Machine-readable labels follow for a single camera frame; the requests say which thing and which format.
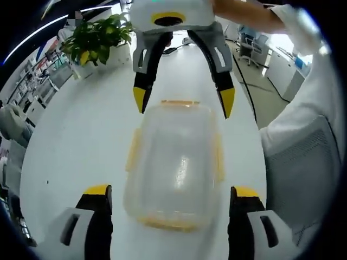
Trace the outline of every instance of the office chair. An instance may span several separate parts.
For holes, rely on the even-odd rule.
[[[265,49],[265,43],[268,40],[268,37],[265,35],[260,35],[257,39],[250,39],[245,38],[245,42],[240,42],[241,47],[240,48],[246,48],[249,49],[250,55],[242,55],[242,51],[240,50],[240,55],[242,55],[239,60],[246,60],[248,61],[248,66],[250,66],[251,63],[254,63],[257,68],[259,68],[259,64],[256,62],[258,60],[259,56],[263,55],[263,49]]]
[[[319,229],[337,187],[341,164],[327,119],[317,116],[290,140],[264,148],[267,210],[292,229],[304,249]]]

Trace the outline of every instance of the cabinet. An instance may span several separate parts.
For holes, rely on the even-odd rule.
[[[290,102],[305,80],[305,76],[288,56],[274,51],[265,76],[271,81],[282,99]]]

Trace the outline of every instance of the desk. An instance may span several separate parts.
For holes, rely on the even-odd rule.
[[[143,118],[133,98],[134,75],[131,64],[112,74],[94,73],[76,85],[64,85],[46,108],[22,170],[21,209],[32,236],[41,242],[47,225],[66,207],[74,207],[87,187],[108,183],[113,187],[112,259],[227,259],[230,187],[252,187],[266,202],[261,139],[242,87],[232,74],[236,95],[226,121],[200,49],[184,46],[160,60],[147,108],[162,99],[210,105],[221,129],[226,168],[211,228],[172,232],[143,226],[123,208],[126,159]]]
[[[290,102],[299,91],[306,76],[288,55],[273,45],[269,47],[273,52],[265,76],[271,81],[281,98]]]
[[[34,99],[26,112],[27,119],[30,120],[32,126],[37,125],[44,111],[45,108],[38,102],[37,99]]]
[[[58,89],[72,76],[68,62],[63,63],[57,70],[51,72],[50,79]]]

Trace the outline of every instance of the plant pot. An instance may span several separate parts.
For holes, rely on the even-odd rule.
[[[74,70],[77,78],[85,79],[95,72],[95,66],[92,62],[87,62],[84,66],[72,64],[72,69]]]
[[[112,71],[125,64],[131,63],[129,44],[125,43],[117,47],[111,47],[110,57],[108,58],[106,65],[102,64],[99,60],[97,63],[98,70],[101,72]]]

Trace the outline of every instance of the plastic container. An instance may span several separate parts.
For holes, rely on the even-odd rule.
[[[156,228],[191,231],[210,224],[223,178],[212,111],[193,102],[163,101],[136,130],[126,169],[126,212]]]

